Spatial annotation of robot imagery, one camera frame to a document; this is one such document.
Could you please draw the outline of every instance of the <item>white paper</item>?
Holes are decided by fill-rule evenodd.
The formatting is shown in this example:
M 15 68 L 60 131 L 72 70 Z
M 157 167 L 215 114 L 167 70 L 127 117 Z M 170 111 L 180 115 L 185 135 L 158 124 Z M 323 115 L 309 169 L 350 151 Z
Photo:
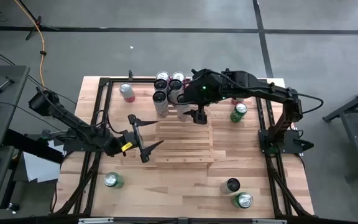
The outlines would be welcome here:
M 55 146 L 53 141 L 49 141 L 49 147 L 63 152 L 63 145 Z M 41 159 L 35 155 L 24 152 L 25 169 L 29 181 L 37 179 L 37 182 L 44 182 L 48 180 L 55 180 L 59 178 L 60 164 Z

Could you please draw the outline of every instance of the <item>can lid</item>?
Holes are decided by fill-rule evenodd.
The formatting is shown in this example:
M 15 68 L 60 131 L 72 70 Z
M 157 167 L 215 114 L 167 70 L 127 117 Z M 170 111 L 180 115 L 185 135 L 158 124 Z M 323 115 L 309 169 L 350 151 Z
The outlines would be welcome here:
M 245 113 L 245 112 L 247 112 L 247 106 L 246 106 L 245 104 L 243 104 L 243 103 L 238 103 L 238 104 L 236 105 L 236 109 L 237 109 L 238 112 L 240 112 L 240 113 Z
M 172 90 L 180 90 L 181 88 L 181 81 L 180 80 L 172 80 L 170 83 L 169 83 L 169 87 L 172 89 Z
M 167 98 L 166 94 L 164 92 L 162 92 L 162 91 L 156 91 L 153 94 L 153 100 L 156 103 L 162 103 L 162 102 L 165 101 L 166 98 Z
M 183 74 L 183 72 L 175 72 L 172 75 L 172 78 L 183 81 L 185 79 L 185 74 Z
M 158 72 L 158 73 L 157 73 L 157 79 L 167 80 L 168 77 L 169 77 L 169 74 L 168 74 L 168 72 L 166 72 L 166 71 L 161 71 L 161 72 Z
M 239 205 L 243 208 L 249 208 L 252 205 L 252 196 L 248 193 L 240 193 L 239 196 Z
M 236 178 L 230 178 L 227 181 L 227 187 L 230 191 L 236 192 L 240 189 L 240 182 Z
M 121 84 L 121 86 L 119 87 L 119 90 L 120 90 L 120 91 L 123 91 L 123 92 L 129 91 L 129 90 L 131 90 L 131 85 L 130 85 L 129 83 L 123 83 L 123 84 Z
M 158 79 L 154 81 L 154 88 L 158 90 L 164 90 L 167 87 L 167 81 L 163 79 Z
M 118 181 L 117 175 L 114 172 L 110 172 L 106 174 L 104 178 L 104 184 L 110 187 L 114 186 L 117 183 L 117 181 Z
M 180 94 L 177 98 L 177 102 L 178 103 L 185 103 L 185 95 L 184 94 Z

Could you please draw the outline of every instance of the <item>green soda can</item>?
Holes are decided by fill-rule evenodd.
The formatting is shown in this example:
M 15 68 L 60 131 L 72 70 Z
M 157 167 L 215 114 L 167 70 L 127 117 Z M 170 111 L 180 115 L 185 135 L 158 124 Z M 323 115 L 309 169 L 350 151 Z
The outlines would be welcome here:
M 247 113 L 247 106 L 243 103 L 238 103 L 234 108 L 233 112 L 230 114 L 230 120 L 234 123 L 241 121 L 242 117 Z
M 238 193 L 231 198 L 231 203 L 236 208 L 249 208 L 251 207 L 252 202 L 254 202 L 254 198 L 245 192 Z
M 110 172 L 104 177 L 104 184 L 106 184 L 108 187 L 120 189 L 122 186 L 124 186 L 124 178 L 115 172 Z

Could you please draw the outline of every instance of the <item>wooden table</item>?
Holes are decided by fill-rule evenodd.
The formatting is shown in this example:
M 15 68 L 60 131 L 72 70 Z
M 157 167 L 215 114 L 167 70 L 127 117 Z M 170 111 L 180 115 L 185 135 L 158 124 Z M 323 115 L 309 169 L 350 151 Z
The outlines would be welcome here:
M 88 123 L 93 115 L 99 78 L 84 77 L 75 111 L 79 118 Z M 283 80 L 279 78 L 268 79 L 268 82 L 284 86 Z M 127 120 L 127 115 L 131 113 L 145 121 L 157 119 L 151 97 L 154 93 L 152 84 L 133 84 L 133 87 L 136 100 L 133 103 L 126 103 L 120 95 L 119 84 L 114 84 L 109 115 L 116 130 L 131 130 Z M 105 95 L 106 93 L 102 97 L 101 108 Z M 127 157 L 122 155 L 109 157 L 103 154 L 92 216 L 273 218 L 266 163 L 260 153 L 257 137 L 260 127 L 255 98 L 246 99 L 245 104 L 248 112 L 240 123 L 230 121 L 229 115 L 234 106 L 228 99 L 208 108 L 209 123 L 206 126 L 193 124 L 190 120 L 183 124 L 181 121 L 175 121 L 175 115 L 171 114 L 169 121 L 160 119 L 156 125 L 141 127 L 140 131 L 146 146 L 159 139 L 165 140 L 152 153 L 148 163 L 143 164 L 140 161 L 137 149 L 128 151 Z M 272 106 L 277 120 L 281 115 L 282 106 L 274 102 Z M 168 130 L 161 129 L 163 122 L 170 123 Z M 269 127 L 269 121 L 265 122 L 266 127 Z M 190 130 L 190 135 L 180 131 L 180 134 L 176 134 L 176 130 L 183 128 Z M 169 151 L 170 147 L 178 147 L 182 150 Z M 83 156 L 83 152 L 75 152 L 62 165 L 57 185 L 56 210 L 64 204 L 78 185 Z M 172 158 L 174 162 L 164 164 L 161 160 L 166 160 L 166 156 L 170 157 L 169 160 Z M 194 167 L 198 164 L 194 160 L 199 158 L 206 159 L 209 168 L 206 168 L 204 163 L 200 163 L 202 166 Z M 166 169 L 170 164 L 181 169 Z M 284 154 L 283 164 L 288 188 L 305 210 L 313 213 L 308 183 L 300 159 L 294 155 Z M 112 171 L 124 177 L 125 185 L 122 189 L 112 189 L 104 185 L 105 174 Z M 223 195 L 219 191 L 220 184 L 230 177 L 239 179 L 240 192 L 248 192 L 254 197 L 253 206 L 248 209 L 234 208 L 230 201 L 231 195 Z M 282 192 L 281 190 L 277 192 L 280 208 L 284 213 Z M 83 204 L 87 194 L 88 189 L 85 189 Z

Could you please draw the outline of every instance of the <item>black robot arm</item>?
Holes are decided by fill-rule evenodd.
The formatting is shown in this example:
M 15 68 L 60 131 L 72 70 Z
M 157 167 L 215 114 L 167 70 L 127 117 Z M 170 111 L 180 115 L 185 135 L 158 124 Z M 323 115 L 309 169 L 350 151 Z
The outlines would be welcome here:
M 103 121 L 96 125 L 88 125 L 66 110 L 54 92 L 39 89 L 37 91 L 38 93 L 29 101 L 29 107 L 41 116 L 53 116 L 69 126 L 67 135 L 73 138 L 67 139 L 65 144 L 71 145 L 70 148 L 90 152 L 104 151 L 107 155 L 114 157 L 120 153 L 126 155 L 126 150 L 139 147 L 142 162 L 148 162 L 152 150 L 162 143 L 160 141 L 145 148 L 138 129 L 139 126 L 154 124 L 156 121 L 141 121 L 135 115 L 130 114 L 128 120 L 133 127 L 133 132 L 121 131 L 122 136 L 115 137 L 110 131 L 99 127 Z
M 185 88 L 180 103 L 197 104 L 198 109 L 186 112 L 193 121 L 206 124 L 204 106 L 217 103 L 226 98 L 259 97 L 283 104 L 283 113 L 276 125 L 268 129 L 268 142 L 281 143 L 284 132 L 292 122 L 302 119 L 301 101 L 298 92 L 291 88 L 275 86 L 274 83 L 259 81 L 255 76 L 244 71 L 226 71 L 218 73 L 209 69 L 192 70 L 193 80 Z

